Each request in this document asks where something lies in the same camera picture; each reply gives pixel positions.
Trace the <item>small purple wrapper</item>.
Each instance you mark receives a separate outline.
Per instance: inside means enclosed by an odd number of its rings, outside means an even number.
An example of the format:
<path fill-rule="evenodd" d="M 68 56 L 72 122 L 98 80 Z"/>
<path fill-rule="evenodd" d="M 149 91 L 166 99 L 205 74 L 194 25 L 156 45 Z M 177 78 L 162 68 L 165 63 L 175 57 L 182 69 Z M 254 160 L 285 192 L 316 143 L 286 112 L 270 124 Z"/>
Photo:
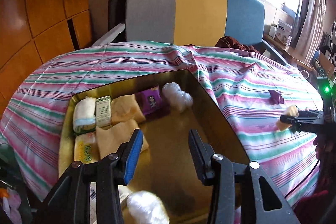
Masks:
<path fill-rule="evenodd" d="M 280 91 L 270 89 L 268 90 L 268 92 L 270 94 L 270 101 L 272 102 L 272 104 L 277 104 L 277 105 L 284 104 L 284 98 Z"/>

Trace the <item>wooden wardrobe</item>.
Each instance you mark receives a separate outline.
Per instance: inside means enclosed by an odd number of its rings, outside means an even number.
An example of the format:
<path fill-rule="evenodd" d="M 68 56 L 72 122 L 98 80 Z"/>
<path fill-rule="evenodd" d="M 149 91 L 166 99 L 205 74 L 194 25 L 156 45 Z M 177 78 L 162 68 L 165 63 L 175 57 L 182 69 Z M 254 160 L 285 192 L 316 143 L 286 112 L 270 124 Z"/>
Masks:
<path fill-rule="evenodd" d="M 88 0 L 1 0 L 1 109 L 35 69 L 92 40 Z"/>

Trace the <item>white diaper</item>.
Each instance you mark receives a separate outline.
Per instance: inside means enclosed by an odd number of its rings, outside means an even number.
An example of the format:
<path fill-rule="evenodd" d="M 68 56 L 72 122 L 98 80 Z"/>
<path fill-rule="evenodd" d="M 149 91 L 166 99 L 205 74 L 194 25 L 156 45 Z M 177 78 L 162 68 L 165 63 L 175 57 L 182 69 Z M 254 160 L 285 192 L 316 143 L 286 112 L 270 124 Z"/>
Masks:
<path fill-rule="evenodd" d="M 87 97 L 80 100 L 73 112 L 73 131 L 80 135 L 96 127 L 96 98 Z"/>

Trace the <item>tan sponge block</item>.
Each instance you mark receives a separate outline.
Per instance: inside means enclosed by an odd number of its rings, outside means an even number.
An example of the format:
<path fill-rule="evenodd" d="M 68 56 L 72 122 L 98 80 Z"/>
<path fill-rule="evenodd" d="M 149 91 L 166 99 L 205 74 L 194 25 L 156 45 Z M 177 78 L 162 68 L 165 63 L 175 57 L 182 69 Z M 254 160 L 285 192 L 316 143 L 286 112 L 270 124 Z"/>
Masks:
<path fill-rule="evenodd" d="M 290 120 L 299 116 L 298 108 L 295 105 L 289 106 L 276 122 L 279 131 L 287 130 L 291 127 Z"/>
<path fill-rule="evenodd" d="M 137 123 L 146 121 L 146 118 L 135 99 L 135 95 L 119 96 L 113 99 L 111 102 L 112 124 L 126 122 L 130 119 L 135 120 Z"/>
<path fill-rule="evenodd" d="M 96 127 L 96 140 L 100 159 L 111 153 L 116 153 L 122 143 L 130 141 L 135 129 L 139 129 L 139 126 L 133 119 L 120 122 L 107 130 Z"/>

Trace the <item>purple sachet packet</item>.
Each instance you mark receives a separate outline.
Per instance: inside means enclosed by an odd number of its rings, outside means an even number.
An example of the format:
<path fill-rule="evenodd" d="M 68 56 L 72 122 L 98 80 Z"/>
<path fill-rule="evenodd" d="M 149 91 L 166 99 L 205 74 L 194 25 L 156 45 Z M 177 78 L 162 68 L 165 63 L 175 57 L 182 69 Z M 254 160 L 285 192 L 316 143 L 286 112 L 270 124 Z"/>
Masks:
<path fill-rule="evenodd" d="M 161 95 L 159 86 L 135 93 L 135 100 L 144 116 L 151 115 L 167 107 L 167 102 Z"/>

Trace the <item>white product box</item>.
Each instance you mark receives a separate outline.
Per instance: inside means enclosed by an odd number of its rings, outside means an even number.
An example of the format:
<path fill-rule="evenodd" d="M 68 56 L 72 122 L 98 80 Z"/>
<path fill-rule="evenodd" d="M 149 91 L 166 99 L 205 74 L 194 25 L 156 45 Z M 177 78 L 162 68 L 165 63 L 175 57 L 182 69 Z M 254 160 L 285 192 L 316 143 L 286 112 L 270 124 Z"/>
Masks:
<path fill-rule="evenodd" d="M 279 43 L 286 44 L 290 32 L 291 32 L 291 25 L 279 19 L 274 39 Z"/>

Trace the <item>striped bed quilt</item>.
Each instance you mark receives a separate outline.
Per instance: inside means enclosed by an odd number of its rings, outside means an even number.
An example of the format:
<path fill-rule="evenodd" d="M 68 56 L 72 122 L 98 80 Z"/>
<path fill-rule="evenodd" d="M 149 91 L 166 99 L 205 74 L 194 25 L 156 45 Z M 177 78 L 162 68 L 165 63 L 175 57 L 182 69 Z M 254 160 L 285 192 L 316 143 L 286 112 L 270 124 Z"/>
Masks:
<path fill-rule="evenodd" d="M 67 53 L 43 64 L 13 94 L 1 119 L 1 142 L 13 147 L 23 177 L 44 199 L 58 178 L 60 133 L 70 98 L 150 73 L 189 70 L 291 205 L 317 187 L 314 134 L 278 131 L 285 109 L 322 109 L 318 91 L 290 65 L 257 53 L 157 42 L 123 42 Z M 272 104 L 268 90 L 284 104 Z"/>

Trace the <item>white plastic ball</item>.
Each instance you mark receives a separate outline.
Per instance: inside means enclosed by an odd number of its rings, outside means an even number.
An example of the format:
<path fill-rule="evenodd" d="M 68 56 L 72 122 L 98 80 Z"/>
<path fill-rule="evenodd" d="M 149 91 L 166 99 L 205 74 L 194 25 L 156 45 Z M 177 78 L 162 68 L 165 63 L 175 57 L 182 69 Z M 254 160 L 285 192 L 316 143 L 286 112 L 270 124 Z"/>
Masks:
<path fill-rule="evenodd" d="M 193 106 L 192 96 L 189 93 L 183 91 L 181 87 L 175 82 L 164 84 L 162 88 L 162 94 L 166 98 L 169 105 L 180 113 Z"/>
<path fill-rule="evenodd" d="M 163 202 L 151 192 L 134 192 L 127 197 L 126 204 L 135 223 L 170 223 Z"/>

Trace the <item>gold tin box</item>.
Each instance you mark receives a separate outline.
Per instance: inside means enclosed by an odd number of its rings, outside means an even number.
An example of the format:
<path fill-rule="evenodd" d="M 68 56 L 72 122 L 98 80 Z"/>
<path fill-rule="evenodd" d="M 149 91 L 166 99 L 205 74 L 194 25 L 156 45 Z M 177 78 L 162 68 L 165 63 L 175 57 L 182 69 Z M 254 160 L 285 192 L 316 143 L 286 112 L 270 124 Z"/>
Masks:
<path fill-rule="evenodd" d="M 75 92 L 68 108 L 60 137 L 58 172 L 63 173 L 74 159 L 75 137 L 72 115 L 75 105 L 85 97 L 117 98 L 175 82 L 193 98 L 193 105 L 180 113 L 149 118 L 140 125 L 148 142 L 128 185 L 132 191 L 147 190 L 163 202 L 171 223 L 206 223 L 212 189 L 197 178 L 188 145 L 191 129 L 202 141 L 233 162 L 247 164 L 248 156 L 235 132 L 215 101 L 187 70 L 155 73 Z"/>

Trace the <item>green white small box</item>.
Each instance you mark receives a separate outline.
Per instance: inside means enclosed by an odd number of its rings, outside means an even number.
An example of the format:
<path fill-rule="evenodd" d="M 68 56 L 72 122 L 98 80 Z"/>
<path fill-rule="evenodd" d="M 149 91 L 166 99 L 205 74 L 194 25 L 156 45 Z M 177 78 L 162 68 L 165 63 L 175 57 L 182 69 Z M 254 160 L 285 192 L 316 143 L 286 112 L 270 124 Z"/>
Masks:
<path fill-rule="evenodd" d="M 111 124 L 111 97 L 104 96 L 96 100 L 96 126 L 105 127 Z"/>

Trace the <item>wooden side table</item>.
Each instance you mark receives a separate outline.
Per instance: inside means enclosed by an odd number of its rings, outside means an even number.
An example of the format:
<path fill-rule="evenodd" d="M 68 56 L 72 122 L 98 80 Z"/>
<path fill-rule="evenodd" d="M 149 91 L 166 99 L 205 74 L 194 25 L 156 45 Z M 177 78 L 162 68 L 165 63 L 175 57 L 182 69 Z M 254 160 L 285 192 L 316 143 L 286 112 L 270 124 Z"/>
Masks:
<path fill-rule="evenodd" d="M 263 39 L 268 44 L 270 44 L 274 49 L 276 49 L 279 53 L 281 53 L 284 59 L 288 63 L 290 63 L 292 66 L 295 67 L 296 65 L 299 65 L 303 67 L 304 69 L 311 71 L 311 72 L 314 70 L 313 67 L 301 61 L 301 56 L 295 53 L 293 48 L 289 47 L 288 49 L 286 49 L 284 44 L 277 42 L 268 34 L 263 34 Z"/>

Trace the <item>dark red cloth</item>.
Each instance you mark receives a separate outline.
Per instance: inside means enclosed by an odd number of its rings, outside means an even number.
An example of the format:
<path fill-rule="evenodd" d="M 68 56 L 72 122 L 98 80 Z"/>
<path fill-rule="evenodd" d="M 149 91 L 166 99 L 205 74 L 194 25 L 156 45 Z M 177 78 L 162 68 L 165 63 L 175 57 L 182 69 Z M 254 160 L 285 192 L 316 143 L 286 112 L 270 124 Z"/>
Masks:
<path fill-rule="evenodd" d="M 247 46 L 245 44 L 240 44 L 236 39 L 230 36 L 224 36 L 220 38 L 218 42 L 215 44 L 215 47 L 230 48 L 230 49 L 236 49 L 236 50 L 243 50 L 247 52 L 260 53 L 253 46 Z"/>

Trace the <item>grey yellow blue chair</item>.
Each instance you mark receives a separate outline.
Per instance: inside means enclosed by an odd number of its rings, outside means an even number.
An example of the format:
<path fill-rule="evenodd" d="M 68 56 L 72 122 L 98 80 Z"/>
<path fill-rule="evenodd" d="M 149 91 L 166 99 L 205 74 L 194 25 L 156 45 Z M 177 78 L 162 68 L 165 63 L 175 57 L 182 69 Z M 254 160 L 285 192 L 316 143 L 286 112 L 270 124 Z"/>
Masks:
<path fill-rule="evenodd" d="M 267 50 L 288 63 L 263 40 L 265 9 L 258 0 L 126 0 L 126 40 L 213 47 L 230 36 Z"/>

